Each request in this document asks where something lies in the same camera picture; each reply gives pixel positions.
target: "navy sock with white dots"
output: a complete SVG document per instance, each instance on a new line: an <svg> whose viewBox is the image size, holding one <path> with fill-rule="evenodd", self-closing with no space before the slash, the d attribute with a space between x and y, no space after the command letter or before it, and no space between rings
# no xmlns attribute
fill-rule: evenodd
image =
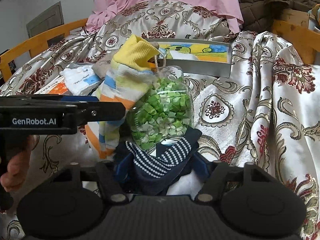
<svg viewBox="0 0 320 240"><path fill-rule="evenodd" d="M157 144L156 157L148 155L131 142L124 142L117 151L129 151L134 156L136 179L146 195L157 195L169 186L199 148L202 132L188 127L185 135L175 144Z"/></svg>

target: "open box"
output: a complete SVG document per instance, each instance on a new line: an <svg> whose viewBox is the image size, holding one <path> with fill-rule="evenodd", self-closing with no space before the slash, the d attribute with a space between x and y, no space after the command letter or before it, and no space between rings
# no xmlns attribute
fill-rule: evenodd
<svg viewBox="0 0 320 240"><path fill-rule="evenodd" d="M156 41L166 50L166 65L179 66L184 73L230 77L232 49L229 43L187 39L147 39ZM170 51L192 54L197 60L173 59Z"/></svg>

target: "wooden bed frame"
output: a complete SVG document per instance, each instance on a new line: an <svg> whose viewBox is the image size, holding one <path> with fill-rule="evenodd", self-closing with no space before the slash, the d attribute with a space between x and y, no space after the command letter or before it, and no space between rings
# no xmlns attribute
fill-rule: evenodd
<svg viewBox="0 0 320 240"><path fill-rule="evenodd" d="M27 51L29 51L31 58L35 57L48 48L48 40L62 34L67 37L70 35L70 31L84 27L86 22L87 19L82 19L58 26L30 38L2 54L0 56L0 71L4 81L6 82L12 75L9 62ZM320 52L320 33L280 20L274 21L272 32L292 43L304 64L314 63L316 52Z"/></svg>

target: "floral bedspread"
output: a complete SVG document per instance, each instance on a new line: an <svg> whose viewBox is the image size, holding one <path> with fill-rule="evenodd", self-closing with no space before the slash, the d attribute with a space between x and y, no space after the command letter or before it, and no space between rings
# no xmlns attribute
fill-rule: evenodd
<svg viewBox="0 0 320 240"><path fill-rule="evenodd" d="M234 35L224 19L204 8L167 0L143 2L122 11L97 33L88 35L83 29L33 58L10 78L0 94L34 93L67 64L96 62L118 49L131 34L232 42L230 78L185 73L194 98L194 124L203 133L199 152L209 160L237 166L255 162L276 177L305 201L308 214L302 238L317 239L320 114L314 102L320 98L320 70L317 65L304 65L294 47L274 34ZM89 148L83 127L76 135L36 139L27 181L14 194L12 210L0 215L4 239L24 236L14 210L27 192L70 162L93 165L99 161ZM194 194L194 189L175 191L174 186L171 194Z"/></svg>

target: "transparent plastic container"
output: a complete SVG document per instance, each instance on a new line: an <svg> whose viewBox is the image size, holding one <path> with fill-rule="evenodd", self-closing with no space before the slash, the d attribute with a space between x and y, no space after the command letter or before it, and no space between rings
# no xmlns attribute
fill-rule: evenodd
<svg viewBox="0 0 320 240"><path fill-rule="evenodd" d="M152 88L127 114L132 137L142 150L170 137L183 136L193 126L191 89L178 66L157 68Z"/></svg>

